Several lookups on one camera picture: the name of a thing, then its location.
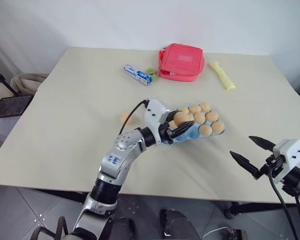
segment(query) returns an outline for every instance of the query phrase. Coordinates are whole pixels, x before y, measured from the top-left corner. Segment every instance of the red bag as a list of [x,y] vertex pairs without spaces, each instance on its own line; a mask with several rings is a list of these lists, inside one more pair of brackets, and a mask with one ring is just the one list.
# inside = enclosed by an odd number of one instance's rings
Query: red bag
[[164,79],[192,82],[204,64],[204,52],[198,47],[172,43],[159,51],[158,72]]

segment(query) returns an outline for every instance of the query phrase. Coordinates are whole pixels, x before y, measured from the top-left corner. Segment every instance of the egg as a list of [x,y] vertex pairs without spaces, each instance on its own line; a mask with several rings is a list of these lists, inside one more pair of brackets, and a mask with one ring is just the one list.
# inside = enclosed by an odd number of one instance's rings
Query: egg
[[198,131],[204,136],[210,136],[212,134],[212,128],[209,125],[201,125]]
[[195,120],[194,116],[192,114],[189,114],[188,121],[194,121],[194,120]]
[[220,134],[225,130],[225,124],[222,121],[216,121],[211,125],[214,133]]
[[212,123],[216,122],[219,118],[219,114],[217,112],[211,111],[205,115],[205,120],[210,121]]
[[[122,124],[124,124],[125,120],[127,119],[127,117],[129,116],[129,112],[123,112],[120,116],[120,121]],[[129,118],[129,120],[126,122],[127,125],[132,124],[133,122],[133,118],[132,116]]]
[[197,112],[194,116],[193,119],[196,123],[202,125],[205,123],[205,115],[202,112]]
[[186,114],[189,114],[189,109],[187,107],[182,107],[182,108],[179,108],[178,110],[180,110]]
[[209,113],[209,112],[211,111],[211,106],[210,106],[210,104],[207,103],[207,102],[201,103],[201,104],[200,104],[200,107],[201,107],[201,110],[202,110],[203,112]]
[[171,129],[176,129],[178,126],[175,124],[175,121],[170,121],[169,122],[169,127],[171,128]]
[[174,116],[173,116],[173,120],[175,125],[179,126],[180,124],[183,124],[187,121],[189,121],[189,115],[186,114],[183,111],[178,111]]
[[193,105],[193,106],[189,107],[189,112],[193,113],[193,114],[200,113],[201,107],[199,105]]

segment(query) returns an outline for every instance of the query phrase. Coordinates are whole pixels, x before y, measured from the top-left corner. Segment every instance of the white wall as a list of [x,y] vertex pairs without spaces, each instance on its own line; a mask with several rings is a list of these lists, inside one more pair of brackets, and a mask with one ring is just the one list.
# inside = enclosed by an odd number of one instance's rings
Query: white wall
[[0,0],[0,56],[52,70],[68,46],[272,55],[300,90],[300,0]]

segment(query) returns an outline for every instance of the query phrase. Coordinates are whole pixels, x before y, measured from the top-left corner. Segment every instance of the red pouch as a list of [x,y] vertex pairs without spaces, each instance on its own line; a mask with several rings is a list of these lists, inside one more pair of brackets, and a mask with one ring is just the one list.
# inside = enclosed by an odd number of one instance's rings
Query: red pouch
[[192,82],[204,64],[204,52],[198,47],[172,43],[159,51],[158,72],[164,79]]

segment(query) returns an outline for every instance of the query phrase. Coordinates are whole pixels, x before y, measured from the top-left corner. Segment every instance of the green object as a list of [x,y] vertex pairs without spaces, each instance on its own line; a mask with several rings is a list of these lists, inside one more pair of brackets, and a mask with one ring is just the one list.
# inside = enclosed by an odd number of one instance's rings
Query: green object
[[148,74],[149,76],[151,76],[152,81],[155,81],[158,79],[157,71],[152,67],[145,70],[145,73]]

